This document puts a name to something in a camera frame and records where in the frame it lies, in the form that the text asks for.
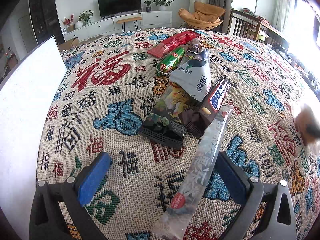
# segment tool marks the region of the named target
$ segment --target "window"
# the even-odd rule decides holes
[[[320,77],[319,21],[305,0],[295,0],[286,37],[290,43],[288,53],[293,53],[306,68]]]
[[[295,0],[294,1],[294,14],[295,19],[303,20],[301,29],[305,32],[305,35],[312,35],[314,42],[320,48],[320,38],[319,38],[319,21],[312,9],[312,7],[305,2],[305,0]]]

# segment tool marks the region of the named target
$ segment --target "cabinet drawer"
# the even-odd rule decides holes
[[[71,33],[68,33],[67,35],[64,36],[64,40],[68,41],[75,37],[78,37],[79,41],[88,39],[87,28],[83,27]]]
[[[90,24],[86,28],[88,31],[89,38],[97,36],[102,33],[107,33],[115,30],[112,19]]]
[[[142,18],[143,25],[170,24],[171,12],[145,12]]]

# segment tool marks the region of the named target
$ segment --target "blue gripper pad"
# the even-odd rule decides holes
[[[247,191],[237,173],[229,166],[220,154],[218,154],[214,167],[218,171],[234,202],[241,206],[244,205],[247,202]]]
[[[91,168],[88,175],[82,182],[78,190],[78,201],[81,206],[89,204],[96,193],[100,182],[109,170],[111,158],[108,153],[102,152],[96,158],[100,159]]]

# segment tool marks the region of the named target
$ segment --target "orange chair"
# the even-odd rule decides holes
[[[215,5],[195,2],[195,12],[193,14],[182,8],[179,10],[179,16],[184,22],[197,29],[211,30],[223,23],[219,17],[224,15],[225,11],[224,8]]]

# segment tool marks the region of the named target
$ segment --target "dark wardrobe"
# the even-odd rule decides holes
[[[38,44],[53,35],[58,45],[64,43],[55,0],[29,0],[29,8]]]

